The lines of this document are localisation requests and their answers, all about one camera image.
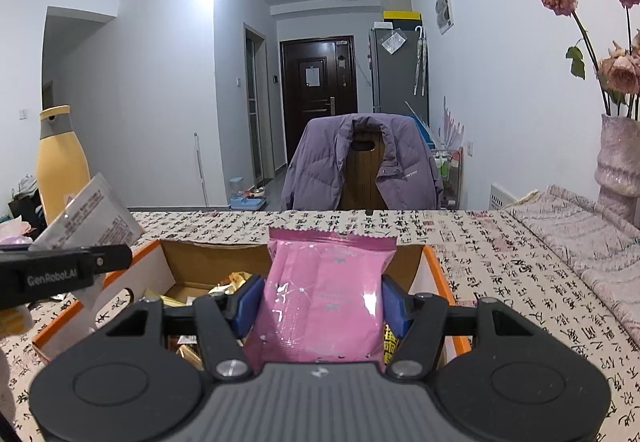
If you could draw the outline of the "white sachet aloft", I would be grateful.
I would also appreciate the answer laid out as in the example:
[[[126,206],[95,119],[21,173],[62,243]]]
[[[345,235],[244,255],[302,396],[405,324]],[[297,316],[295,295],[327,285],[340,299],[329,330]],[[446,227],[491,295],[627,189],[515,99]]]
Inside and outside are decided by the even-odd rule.
[[[128,245],[142,236],[141,225],[115,195],[102,173],[94,176],[37,237],[30,251]]]

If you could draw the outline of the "pink snack pouch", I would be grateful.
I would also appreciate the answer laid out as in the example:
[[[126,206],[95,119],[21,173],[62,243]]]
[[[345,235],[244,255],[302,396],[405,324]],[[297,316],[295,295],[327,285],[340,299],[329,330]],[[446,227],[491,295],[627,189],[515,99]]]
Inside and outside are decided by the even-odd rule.
[[[266,363],[383,361],[382,275],[393,237],[271,229],[271,267],[244,344]]]

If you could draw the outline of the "red noodle snack bag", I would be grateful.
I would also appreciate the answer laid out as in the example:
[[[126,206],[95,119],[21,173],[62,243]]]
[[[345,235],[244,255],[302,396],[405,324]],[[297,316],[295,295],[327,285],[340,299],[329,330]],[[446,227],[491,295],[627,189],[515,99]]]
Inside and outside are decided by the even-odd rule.
[[[401,338],[398,338],[393,333],[390,325],[387,323],[384,324],[383,329],[383,364],[388,365],[390,361],[393,360],[393,357],[401,343]]]

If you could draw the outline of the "orange red cardboard box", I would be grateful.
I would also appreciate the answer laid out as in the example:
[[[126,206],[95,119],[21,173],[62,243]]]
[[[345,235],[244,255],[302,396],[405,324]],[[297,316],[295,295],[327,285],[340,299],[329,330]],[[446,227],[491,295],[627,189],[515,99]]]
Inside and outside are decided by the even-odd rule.
[[[105,274],[93,306],[86,309],[73,301],[55,319],[32,337],[32,345],[43,361],[49,362],[103,323],[119,314],[145,291],[184,301],[206,294],[232,272],[248,272],[266,277],[271,260],[266,244],[215,245],[168,240],[149,241],[134,252],[126,271]],[[410,294],[434,293],[455,305],[447,279],[433,248],[400,245],[386,274]],[[448,337],[445,361],[471,351],[469,337]]]

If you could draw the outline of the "purple tissue pack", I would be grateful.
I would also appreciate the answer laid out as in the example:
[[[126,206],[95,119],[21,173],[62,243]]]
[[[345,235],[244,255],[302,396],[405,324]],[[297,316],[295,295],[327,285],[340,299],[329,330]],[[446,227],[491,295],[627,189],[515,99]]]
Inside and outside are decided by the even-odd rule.
[[[32,226],[21,217],[0,223],[0,245],[28,245],[32,243],[29,233]]]

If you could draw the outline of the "yellow thermos bottle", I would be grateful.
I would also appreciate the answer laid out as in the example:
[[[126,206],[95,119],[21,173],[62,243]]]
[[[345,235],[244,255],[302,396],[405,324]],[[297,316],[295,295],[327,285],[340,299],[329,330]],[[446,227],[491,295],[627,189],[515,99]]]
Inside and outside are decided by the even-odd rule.
[[[36,180],[50,225],[89,183],[84,150],[73,129],[70,106],[53,106],[40,113]]]

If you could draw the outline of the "wooden chair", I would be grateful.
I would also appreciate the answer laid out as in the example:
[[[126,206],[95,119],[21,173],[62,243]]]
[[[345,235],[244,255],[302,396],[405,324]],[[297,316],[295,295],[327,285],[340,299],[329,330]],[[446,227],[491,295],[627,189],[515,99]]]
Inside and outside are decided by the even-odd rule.
[[[383,158],[381,132],[355,132],[346,158],[340,210],[386,210],[386,202],[376,185]]]

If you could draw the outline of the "purple jacket on chair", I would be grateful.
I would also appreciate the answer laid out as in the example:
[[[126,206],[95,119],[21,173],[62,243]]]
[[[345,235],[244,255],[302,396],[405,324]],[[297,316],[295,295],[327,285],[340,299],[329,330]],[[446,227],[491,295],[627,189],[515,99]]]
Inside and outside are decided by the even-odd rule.
[[[284,210],[439,210],[444,185],[412,117],[319,117],[306,125],[288,164],[281,204]]]

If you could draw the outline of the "folded pink grey blanket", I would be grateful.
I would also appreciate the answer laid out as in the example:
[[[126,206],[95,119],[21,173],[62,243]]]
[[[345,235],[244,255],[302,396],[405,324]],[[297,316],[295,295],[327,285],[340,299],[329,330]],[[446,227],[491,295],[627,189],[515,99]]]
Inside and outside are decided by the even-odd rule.
[[[604,206],[552,185],[506,207],[639,340],[639,230]]]

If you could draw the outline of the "pink ceramic vase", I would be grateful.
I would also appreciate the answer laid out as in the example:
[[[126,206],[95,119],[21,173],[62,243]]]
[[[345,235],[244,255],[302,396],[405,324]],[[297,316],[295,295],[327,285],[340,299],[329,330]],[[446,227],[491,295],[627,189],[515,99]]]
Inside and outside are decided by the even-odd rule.
[[[639,164],[639,122],[603,114],[594,173],[600,185],[598,202],[630,223],[636,217],[639,199]]]

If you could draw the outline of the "grey refrigerator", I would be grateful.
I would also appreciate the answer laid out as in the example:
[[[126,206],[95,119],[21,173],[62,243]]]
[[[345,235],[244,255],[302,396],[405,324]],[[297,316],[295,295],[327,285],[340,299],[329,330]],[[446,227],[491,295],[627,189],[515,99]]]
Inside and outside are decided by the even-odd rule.
[[[392,22],[369,33],[373,111],[430,120],[427,42],[416,21]]]

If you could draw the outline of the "dark entrance door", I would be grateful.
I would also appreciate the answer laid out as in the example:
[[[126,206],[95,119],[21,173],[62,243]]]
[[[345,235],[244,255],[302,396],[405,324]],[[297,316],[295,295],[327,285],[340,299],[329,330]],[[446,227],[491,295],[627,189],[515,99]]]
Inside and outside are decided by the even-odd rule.
[[[358,112],[354,37],[280,43],[285,152],[292,161],[313,118]]]

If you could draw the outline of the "yellow box on fridge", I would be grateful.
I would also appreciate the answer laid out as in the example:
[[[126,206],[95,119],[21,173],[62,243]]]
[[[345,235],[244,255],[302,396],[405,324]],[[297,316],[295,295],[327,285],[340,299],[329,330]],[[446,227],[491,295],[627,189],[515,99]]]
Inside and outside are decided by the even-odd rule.
[[[419,11],[385,10],[383,19],[385,21],[421,21],[422,16]]]

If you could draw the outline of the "wall picture frame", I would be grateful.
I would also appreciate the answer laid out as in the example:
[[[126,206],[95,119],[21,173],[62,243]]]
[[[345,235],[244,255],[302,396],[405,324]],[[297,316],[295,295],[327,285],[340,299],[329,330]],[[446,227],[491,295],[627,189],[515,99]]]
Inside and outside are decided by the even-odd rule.
[[[454,25],[454,18],[452,17],[451,0],[436,0],[436,24],[440,34],[444,35],[449,28]]]

